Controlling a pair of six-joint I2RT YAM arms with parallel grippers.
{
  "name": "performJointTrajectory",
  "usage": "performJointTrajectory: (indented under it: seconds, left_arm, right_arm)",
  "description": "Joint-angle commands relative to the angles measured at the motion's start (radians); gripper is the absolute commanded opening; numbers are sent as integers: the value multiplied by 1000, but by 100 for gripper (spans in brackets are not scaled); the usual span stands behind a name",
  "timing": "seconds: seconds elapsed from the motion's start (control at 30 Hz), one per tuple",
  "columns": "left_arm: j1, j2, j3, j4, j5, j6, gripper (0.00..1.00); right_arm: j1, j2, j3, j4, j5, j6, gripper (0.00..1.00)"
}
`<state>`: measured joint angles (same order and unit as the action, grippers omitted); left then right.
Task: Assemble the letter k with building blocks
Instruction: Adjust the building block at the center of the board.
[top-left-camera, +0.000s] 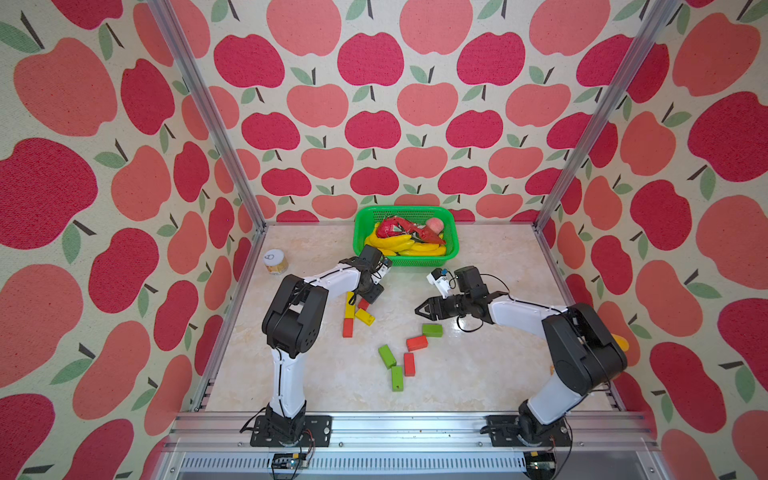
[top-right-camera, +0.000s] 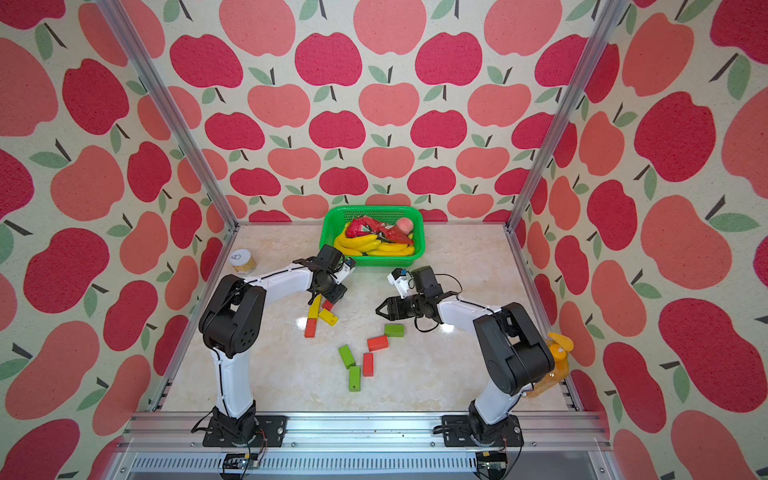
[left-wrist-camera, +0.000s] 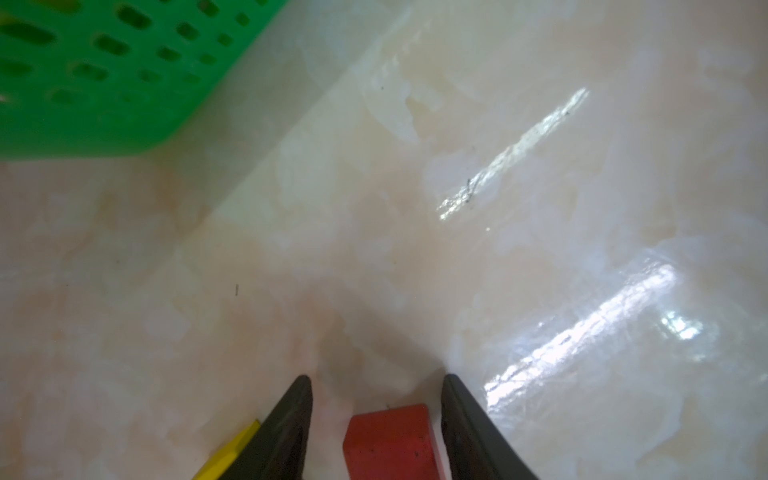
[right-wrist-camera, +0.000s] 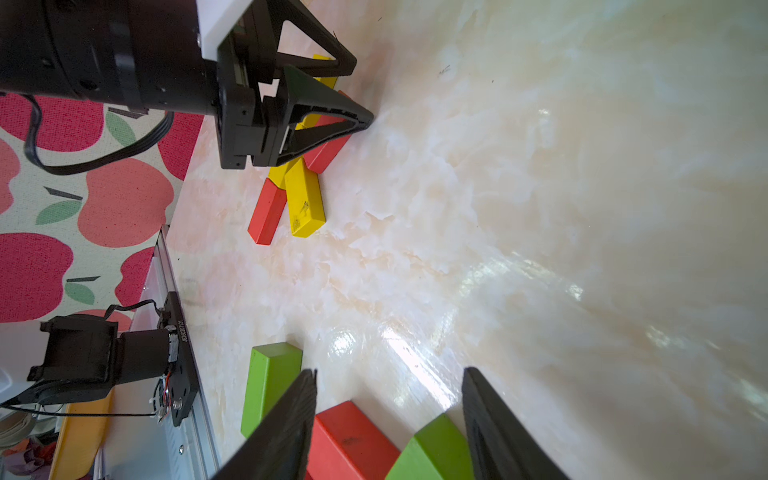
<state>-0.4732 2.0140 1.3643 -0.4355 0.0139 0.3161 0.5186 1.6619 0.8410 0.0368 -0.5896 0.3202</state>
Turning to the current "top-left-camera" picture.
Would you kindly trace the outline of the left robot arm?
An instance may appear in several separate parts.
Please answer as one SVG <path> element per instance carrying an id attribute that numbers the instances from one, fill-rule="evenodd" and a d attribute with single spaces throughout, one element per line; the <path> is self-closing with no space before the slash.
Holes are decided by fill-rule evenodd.
<path id="1" fill-rule="evenodd" d="M 284 445 L 300 441 L 305 430 L 306 354 L 316 342 L 330 299 L 351 293 L 374 303 L 392 261 L 366 246 L 358 256 L 307 277 L 289 274 L 281 282 L 262 322 L 271 348 L 273 393 L 265 408 L 266 431 Z"/>

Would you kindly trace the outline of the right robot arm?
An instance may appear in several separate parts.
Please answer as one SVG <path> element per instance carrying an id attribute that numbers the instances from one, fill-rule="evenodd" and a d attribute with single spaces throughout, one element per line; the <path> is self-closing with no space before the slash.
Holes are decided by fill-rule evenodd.
<path id="1" fill-rule="evenodd" d="M 471 316 L 547 342 L 554 373 L 536 395 L 522 402 L 508 427 L 527 446 L 538 446 L 564 428 L 570 410 L 628 367 L 625 349 L 588 304 L 546 306 L 491 292 L 474 266 L 457 269 L 453 280 L 447 270 L 436 268 L 427 280 L 440 294 L 422 302 L 416 315 L 430 321 Z"/>

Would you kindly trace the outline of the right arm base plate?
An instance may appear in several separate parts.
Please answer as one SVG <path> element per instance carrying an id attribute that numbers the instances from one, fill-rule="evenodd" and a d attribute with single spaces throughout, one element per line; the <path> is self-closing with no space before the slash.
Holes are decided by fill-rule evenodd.
<path id="1" fill-rule="evenodd" d="M 550 425 L 541 424 L 533 415 L 489 415 L 480 429 L 494 447 L 555 448 L 573 443 L 564 419 Z"/>

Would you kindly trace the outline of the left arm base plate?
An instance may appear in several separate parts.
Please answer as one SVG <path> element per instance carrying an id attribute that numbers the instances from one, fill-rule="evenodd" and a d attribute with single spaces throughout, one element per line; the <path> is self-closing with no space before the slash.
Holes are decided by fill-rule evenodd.
<path id="1" fill-rule="evenodd" d="M 256 418 L 249 444 L 262 448 L 328 447 L 332 424 L 330 415 L 303 415 L 293 420 L 261 415 Z"/>

